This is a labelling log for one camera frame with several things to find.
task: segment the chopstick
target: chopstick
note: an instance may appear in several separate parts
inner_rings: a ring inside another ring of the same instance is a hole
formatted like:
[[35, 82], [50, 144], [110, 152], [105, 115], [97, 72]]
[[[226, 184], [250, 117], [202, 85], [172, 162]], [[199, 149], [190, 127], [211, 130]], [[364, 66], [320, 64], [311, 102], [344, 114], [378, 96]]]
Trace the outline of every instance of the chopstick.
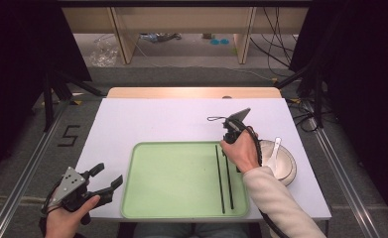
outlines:
[[224, 207], [224, 195], [222, 193], [222, 183], [221, 183], [221, 170], [219, 168], [219, 158], [218, 158], [218, 149], [217, 149], [217, 145], [215, 145], [215, 155], [217, 157], [217, 168], [218, 168], [218, 181], [219, 181], [219, 185], [220, 185], [220, 196], [221, 196], [221, 209], [222, 209], [222, 213], [224, 214], [225, 213], [225, 207]]
[[234, 209], [233, 193], [231, 191], [230, 169], [228, 168], [228, 159], [225, 153], [223, 153], [223, 155], [225, 157], [225, 167], [227, 169], [228, 194], [230, 195], [230, 207], [231, 209]]

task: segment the finger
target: finger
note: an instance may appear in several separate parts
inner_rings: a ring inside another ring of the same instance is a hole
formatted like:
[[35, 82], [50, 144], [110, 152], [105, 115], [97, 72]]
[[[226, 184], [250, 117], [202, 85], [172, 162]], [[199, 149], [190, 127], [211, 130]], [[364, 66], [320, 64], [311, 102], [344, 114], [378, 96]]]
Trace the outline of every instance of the finger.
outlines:
[[223, 151], [225, 151], [225, 149], [229, 146], [229, 144], [227, 142], [225, 142], [224, 140], [221, 140], [220, 141], [220, 147], [222, 148]]
[[75, 213], [81, 219], [88, 211], [90, 211], [94, 206], [98, 203], [100, 200], [100, 196], [96, 195], [92, 198], [90, 198], [88, 201], [85, 202], [85, 204], [82, 205]]

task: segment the green tray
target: green tray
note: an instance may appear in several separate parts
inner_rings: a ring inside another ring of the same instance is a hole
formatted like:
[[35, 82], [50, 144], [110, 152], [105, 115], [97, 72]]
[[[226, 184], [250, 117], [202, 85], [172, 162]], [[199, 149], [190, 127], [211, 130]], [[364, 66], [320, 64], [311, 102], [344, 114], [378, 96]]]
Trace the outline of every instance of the green tray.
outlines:
[[133, 219], [243, 216], [249, 199], [242, 174], [233, 163], [228, 162], [228, 167], [233, 209], [226, 159], [218, 142], [140, 143], [132, 152], [122, 215]]

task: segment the beige sleeve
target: beige sleeve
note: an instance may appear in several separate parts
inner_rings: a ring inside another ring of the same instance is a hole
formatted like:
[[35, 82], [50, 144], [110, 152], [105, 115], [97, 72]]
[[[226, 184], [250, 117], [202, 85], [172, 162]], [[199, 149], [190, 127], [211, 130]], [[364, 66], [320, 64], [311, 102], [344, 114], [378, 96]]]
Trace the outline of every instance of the beige sleeve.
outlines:
[[295, 202], [287, 188], [268, 167], [253, 169], [243, 176], [250, 197], [284, 234], [291, 238], [325, 237], [315, 222]]

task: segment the hand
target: hand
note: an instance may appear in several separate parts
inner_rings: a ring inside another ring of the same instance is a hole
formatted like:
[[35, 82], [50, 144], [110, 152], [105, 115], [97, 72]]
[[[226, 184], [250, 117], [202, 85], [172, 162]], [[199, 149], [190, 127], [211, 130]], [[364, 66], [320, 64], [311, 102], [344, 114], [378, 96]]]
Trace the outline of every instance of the hand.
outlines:
[[259, 167], [255, 143], [248, 131], [243, 130], [235, 143], [228, 144], [225, 141], [221, 141], [220, 146], [228, 159], [234, 163], [242, 173], [245, 174], [246, 172]]
[[63, 208], [50, 212], [46, 225], [46, 237], [72, 238], [78, 229], [81, 218], [95, 207], [98, 200], [100, 200], [99, 195], [92, 197], [75, 212], [69, 212]]

